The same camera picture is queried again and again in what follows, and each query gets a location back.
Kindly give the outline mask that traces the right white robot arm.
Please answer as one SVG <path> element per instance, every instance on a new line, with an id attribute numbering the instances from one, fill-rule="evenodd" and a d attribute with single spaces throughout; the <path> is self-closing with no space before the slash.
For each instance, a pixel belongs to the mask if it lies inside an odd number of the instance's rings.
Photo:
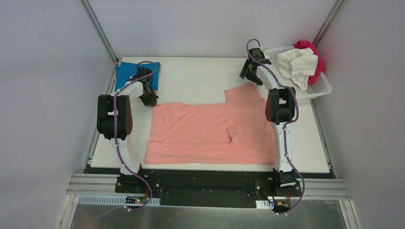
<path id="1" fill-rule="evenodd" d="M 292 164 L 290 137 L 291 124 L 295 122 L 297 114 L 295 90 L 280 83 L 270 69 L 271 61 L 260 48 L 248 49 L 247 54 L 240 77 L 268 90 L 265 117 L 272 125 L 276 143 L 276 160 L 270 187 L 272 191 L 293 188 L 298 178 L 298 172 Z"/>

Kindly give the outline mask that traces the salmon pink t shirt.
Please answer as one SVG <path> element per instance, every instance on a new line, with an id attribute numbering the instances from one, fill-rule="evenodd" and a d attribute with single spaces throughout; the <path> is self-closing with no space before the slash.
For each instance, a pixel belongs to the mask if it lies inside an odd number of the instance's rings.
<path id="1" fill-rule="evenodd" d="M 145 162 L 274 164 L 274 135 L 257 87 L 247 83 L 225 90 L 224 95 L 224 103 L 155 107 Z"/>

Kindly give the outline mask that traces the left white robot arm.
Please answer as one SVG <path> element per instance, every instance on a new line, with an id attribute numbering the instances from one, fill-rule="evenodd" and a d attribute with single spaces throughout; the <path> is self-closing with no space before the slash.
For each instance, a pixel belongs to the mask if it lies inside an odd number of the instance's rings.
<path id="1" fill-rule="evenodd" d="M 146 107 L 157 105 L 159 97 L 149 83 L 153 81 L 153 74 L 157 71 L 158 67 L 152 71 L 137 64 L 132 71 L 133 75 L 121 88 L 113 93 L 100 95 L 97 101 L 96 128 L 117 154 L 120 174 L 133 175 L 145 185 L 148 182 L 138 174 L 141 163 L 130 137 L 133 130 L 131 102 L 139 99 Z"/>

